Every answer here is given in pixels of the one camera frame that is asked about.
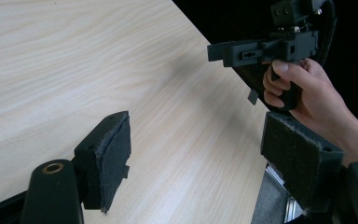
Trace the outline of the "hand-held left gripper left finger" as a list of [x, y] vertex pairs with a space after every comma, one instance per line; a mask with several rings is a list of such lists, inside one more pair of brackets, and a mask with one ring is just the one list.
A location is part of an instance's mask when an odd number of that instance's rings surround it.
[[75, 148], [76, 171], [85, 177], [82, 203], [107, 213], [130, 167], [131, 125], [128, 111], [105, 117]]

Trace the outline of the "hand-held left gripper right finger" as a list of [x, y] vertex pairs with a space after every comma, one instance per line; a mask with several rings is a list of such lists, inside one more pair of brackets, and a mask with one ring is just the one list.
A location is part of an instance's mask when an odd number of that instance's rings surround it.
[[261, 155], [280, 174], [283, 185], [308, 212], [325, 212], [343, 151], [295, 119], [268, 112]]

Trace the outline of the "aluminium frame rail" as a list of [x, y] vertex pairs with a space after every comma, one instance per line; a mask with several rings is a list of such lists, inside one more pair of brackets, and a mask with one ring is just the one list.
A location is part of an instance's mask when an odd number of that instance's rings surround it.
[[301, 209], [295, 198], [285, 188], [284, 181], [279, 176], [278, 172], [274, 169], [274, 167], [272, 165], [268, 165], [266, 168], [266, 172], [272, 178], [273, 182], [279, 186], [279, 189], [285, 194], [283, 223], [287, 224], [302, 215], [303, 210]]

